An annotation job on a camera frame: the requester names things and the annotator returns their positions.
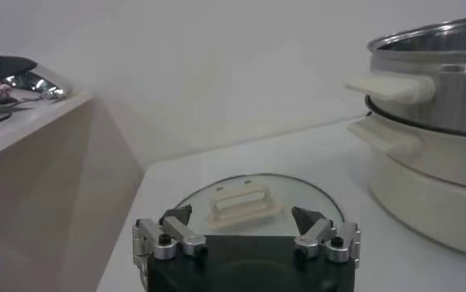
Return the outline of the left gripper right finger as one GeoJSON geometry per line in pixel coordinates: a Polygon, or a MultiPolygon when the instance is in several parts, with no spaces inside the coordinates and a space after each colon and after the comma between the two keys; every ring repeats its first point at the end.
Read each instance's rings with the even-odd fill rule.
{"type": "Polygon", "coordinates": [[[330,262],[352,262],[359,267],[361,231],[357,223],[346,221],[337,227],[322,213],[296,206],[291,214],[300,233],[295,237],[297,263],[305,265],[323,253],[330,262]]]}

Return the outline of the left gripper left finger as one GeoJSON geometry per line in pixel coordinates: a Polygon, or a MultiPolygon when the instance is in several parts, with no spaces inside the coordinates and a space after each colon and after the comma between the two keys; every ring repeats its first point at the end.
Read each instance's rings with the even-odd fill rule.
{"type": "Polygon", "coordinates": [[[148,260],[170,261],[178,250],[194,259],[207,253],[206,237],[187,227],[192,214],[191,205],[168,209],[158,221],[136,219],[132,226],[133,263],[141,285],[148,289],[148,260]]]}

